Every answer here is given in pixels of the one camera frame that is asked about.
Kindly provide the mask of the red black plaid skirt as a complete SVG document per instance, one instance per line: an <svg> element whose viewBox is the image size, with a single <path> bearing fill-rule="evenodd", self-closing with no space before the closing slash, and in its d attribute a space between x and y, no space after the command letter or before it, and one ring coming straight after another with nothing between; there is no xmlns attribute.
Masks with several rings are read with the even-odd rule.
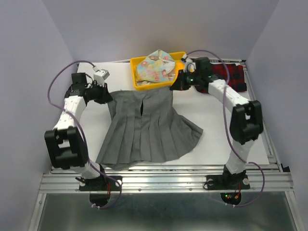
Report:
<svg viewBox="0 0 308 231"><path fill-rule="evenodd" d="M232 87L236 92L247 91L247 85L244 79L244 70L242 65L226 64L230 79L228 85ZM227 81L227 72L223 64L211 64L211 73L217 76L219 79Z"/></svg>

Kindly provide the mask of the grey skirt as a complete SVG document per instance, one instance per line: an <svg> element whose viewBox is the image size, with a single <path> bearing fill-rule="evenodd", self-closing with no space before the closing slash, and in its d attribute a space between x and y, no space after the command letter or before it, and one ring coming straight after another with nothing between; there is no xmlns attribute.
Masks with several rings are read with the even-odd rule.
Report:
<svg viewBox="0 0 308 231"><path fill-rule="evenodd" d="M120 90L108 103L111 124L96 162L123 169L139 162L181 158L198 144L203 129L179 115L169 87Z"/></svg>

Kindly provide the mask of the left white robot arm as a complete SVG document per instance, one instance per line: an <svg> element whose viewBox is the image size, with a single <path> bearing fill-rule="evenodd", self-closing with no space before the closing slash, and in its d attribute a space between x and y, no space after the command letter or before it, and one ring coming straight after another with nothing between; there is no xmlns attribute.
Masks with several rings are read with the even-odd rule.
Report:
<svg viewBox="0 0 308 231"><path fill-rule="evenodd" d="M44 134L51 164L54 168L73 170L80 175L77 180L81 190L110 189L104 168L91 161L84 131L80 125L82 113L88 102L106 104L112 101L105 80L109 72L98 69L89 84L86 73L72 74L72 84L64 96L61 115L53 129Z"/></svg>

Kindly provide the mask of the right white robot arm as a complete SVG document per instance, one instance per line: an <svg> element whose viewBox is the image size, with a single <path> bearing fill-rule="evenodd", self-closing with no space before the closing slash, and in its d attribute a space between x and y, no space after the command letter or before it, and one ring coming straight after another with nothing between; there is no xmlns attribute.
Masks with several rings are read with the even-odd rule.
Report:
<svg viewBox="0 0 308 231"><path fill-rule="evenodd" d="M224 165L222 174L206 176L204 189L209 191L249 189L246 164L254 142L263 132L261 103L241 96L229 86L227 79L213 73L213 64L209 58L192 60L185 54L181 62L184 68L179 70L170 90L188 90L191 86L201 87L222 103L224 112L231 113L230 122L224 123L227 141L231 148L229 159Z"/></svg>

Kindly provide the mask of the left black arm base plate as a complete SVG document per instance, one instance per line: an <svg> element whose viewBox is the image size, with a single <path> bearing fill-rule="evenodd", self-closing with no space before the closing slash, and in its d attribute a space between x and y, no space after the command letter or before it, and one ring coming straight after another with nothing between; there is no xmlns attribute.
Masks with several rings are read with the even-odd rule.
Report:
<svg viewBox="0 0 308 231"><path fill-rule="evenodd" d="M82 177L75 179L79 182L79 190L82 192L91 192L91 191L120 191L120 183L122 182L122 176L112 176L117 182L114 180L110 180L109 178L104 178L102 176L97 177L95 179L84 179Z"/></svg>

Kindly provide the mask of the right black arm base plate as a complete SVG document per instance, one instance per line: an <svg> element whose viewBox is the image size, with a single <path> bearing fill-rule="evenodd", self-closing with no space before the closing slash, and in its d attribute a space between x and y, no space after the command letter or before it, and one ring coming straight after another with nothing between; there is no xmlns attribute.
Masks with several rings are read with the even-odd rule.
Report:
<svg viewBox="0 0 308 231"><path fill-rule="evenodd" d="M203 188L208 191L231 191L235 189L249 190L247 175L227 177L223 175L207 175Z"/></svg>

